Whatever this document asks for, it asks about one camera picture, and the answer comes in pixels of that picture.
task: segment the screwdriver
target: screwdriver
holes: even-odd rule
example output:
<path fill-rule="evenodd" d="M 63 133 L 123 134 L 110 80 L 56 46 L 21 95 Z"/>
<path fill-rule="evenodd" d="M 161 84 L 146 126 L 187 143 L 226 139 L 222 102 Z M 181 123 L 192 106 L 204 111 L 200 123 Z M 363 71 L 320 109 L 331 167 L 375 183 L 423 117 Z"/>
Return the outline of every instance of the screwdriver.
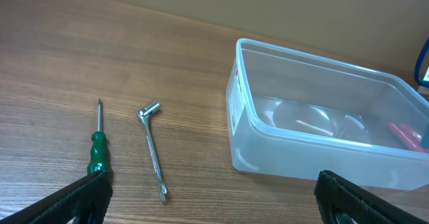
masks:
<path fill-rule="evenodd" d="M 99 118 L 97 131 L 91 136 L 93 147 L 91 148 L 91 159 L 88 165 L 88 174 L 97 170 L 107 171 L 109 166 L 107 163 L 106 150 L 106 135 L 101 131 L 101 99 L 99 99 Z"/>

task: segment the green screwdriver handle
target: green screwdriver handle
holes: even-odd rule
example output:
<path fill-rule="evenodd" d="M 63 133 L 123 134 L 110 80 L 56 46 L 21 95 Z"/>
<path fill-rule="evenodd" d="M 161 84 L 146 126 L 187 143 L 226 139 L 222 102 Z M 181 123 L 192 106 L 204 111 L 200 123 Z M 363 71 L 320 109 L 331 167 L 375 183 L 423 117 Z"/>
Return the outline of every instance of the green screwdriver handle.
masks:
<path fill-rule="evenodd" d="M 91 137 L 93 147 L 91 148 L 91 159 L 88 165 L 88 174 L 97 170 L 107 171 L 109 165 L 107 164 L 107 151 L 106 151 L 106 135 L 101 131 L 96 131 Z"/>

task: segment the metal wrench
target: metal wrench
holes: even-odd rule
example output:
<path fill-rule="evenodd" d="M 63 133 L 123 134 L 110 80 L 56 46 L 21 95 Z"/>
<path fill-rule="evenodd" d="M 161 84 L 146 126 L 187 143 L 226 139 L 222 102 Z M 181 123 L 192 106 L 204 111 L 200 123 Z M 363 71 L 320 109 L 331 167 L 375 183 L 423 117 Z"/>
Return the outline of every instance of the metal wrench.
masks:
<path fill-rule="evenodd" d="M 154 146 L 154 141 L 152 140 L 152 136 L 150 134 L 149 129 L 149 117 L 151 117 L 156 111 L 160 109 L 161 105 L 157 101 L 152 101 L 147 104 L 144 108 L 137 111 L 137 118 L 141 121 L 141 123 L 146 128 L 146 138 L 147 144 L 149 145 L 150 156 L 152 158 L 152 163 L 154 164 L 154 169 L 156 173 L 156 177 L 158 179 L 158 196 L 161 201 L 165 203 L 167 201 L 167 186 L 162 180 L 160 165 L 158 164 L 158 158 L 156 157 L 156 151 Z"/>

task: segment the transparent plastic box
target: transparent plastic box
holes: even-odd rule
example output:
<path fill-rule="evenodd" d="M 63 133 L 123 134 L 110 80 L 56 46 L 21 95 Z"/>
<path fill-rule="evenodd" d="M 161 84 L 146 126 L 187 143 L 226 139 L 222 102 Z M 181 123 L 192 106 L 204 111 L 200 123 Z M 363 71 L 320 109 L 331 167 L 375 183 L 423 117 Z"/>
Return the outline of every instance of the transparent plastic box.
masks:
<path fill-rule="evenodd" d="M 240 39 L 226 96 L 237 170 L 311 180 L 331 170 L 404 190 L 429 183 L 419 146 L 429 104 L 394 75 Z"/>

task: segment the wood grain surface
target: wood grain surface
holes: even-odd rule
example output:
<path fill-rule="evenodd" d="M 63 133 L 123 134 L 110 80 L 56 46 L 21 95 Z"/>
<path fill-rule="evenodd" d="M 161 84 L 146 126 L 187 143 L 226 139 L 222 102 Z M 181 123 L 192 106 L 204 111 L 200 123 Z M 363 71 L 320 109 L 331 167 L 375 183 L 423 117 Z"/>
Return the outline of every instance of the wood grain surface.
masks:
<path fill-rule="evenodd" d="M 0 218 L 86 174 L 101 98 L 114 191 L 105 223 L 321 223 L 315 181 L 231 164 L 225 89 L 239 38 L 413 83 L 411 72 L 114 1 L 0 0 Z M 135 115 L 152 100 L 166 206 Z M 428 187 L 368 189 L 429 221 Z"/>

